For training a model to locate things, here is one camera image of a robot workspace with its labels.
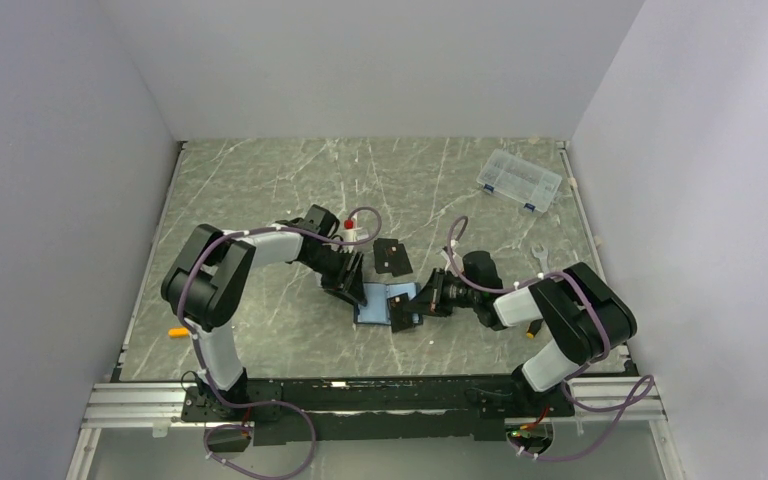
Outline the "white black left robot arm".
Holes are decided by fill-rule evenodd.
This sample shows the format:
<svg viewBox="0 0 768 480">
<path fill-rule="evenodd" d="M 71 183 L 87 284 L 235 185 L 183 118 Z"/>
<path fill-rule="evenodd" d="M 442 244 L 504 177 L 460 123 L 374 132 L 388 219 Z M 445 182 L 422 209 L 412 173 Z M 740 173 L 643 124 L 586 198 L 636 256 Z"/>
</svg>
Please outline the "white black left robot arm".
<svg viewBox="0 0 768 480">
<path fill-rule="evenodd" d="M 319 276 L 320 287 L 351 306 L 367 303 L 363 256 L 353 241 L 337 237 L 340 221 L 319 205 L 303 217 L 266 227 L 225 232 L 198 225 L 160 287 L 161 297 L 188 331 L 207 389 L 208 407 L 224 420 L 239 417 L 249 400 L 247 371 L 239 358 L 231 320 L 252 270 L 300 263 Z"/>
</svg>

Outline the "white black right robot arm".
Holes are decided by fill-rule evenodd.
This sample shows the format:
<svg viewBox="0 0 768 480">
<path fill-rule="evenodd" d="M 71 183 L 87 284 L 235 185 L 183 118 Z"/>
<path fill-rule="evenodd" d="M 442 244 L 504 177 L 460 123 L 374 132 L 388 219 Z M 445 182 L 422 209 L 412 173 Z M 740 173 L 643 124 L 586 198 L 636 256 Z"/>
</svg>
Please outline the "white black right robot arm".
<svg viewBox="0 0 768 480">
<path fill-rule="evenodd" d="M 538 413 L 551 390 L 637 333 L 631 310 L 584 262 L 509 289 L 489 252 L 470 252 L 462 265 L 458 273 L 434 270 L 403 310 L 447 317 L 466 308 L 495 331 L 542 322 L 551 339 L 513 372 L 511 401 L 524 415 Z"/>
</svg>

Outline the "blue leather card holder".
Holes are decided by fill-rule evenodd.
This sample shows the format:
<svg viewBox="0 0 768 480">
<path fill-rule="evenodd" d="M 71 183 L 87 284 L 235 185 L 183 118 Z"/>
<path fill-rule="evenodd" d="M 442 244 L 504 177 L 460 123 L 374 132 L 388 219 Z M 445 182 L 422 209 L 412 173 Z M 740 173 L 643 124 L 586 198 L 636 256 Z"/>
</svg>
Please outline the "blue leather card holder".
<svg viewBox="0 0 768 480">
<path fill-rule="evenodd" d="M 405 294 L 408 299 L 413 299 L 419 285 L 415 282 L 384 284 L 365 282 L 363 284 L 367 303 L 357 306 L 354 311 L 353 322 L 358 325 L 391 326 L 388 300 Z"/>
</svg>

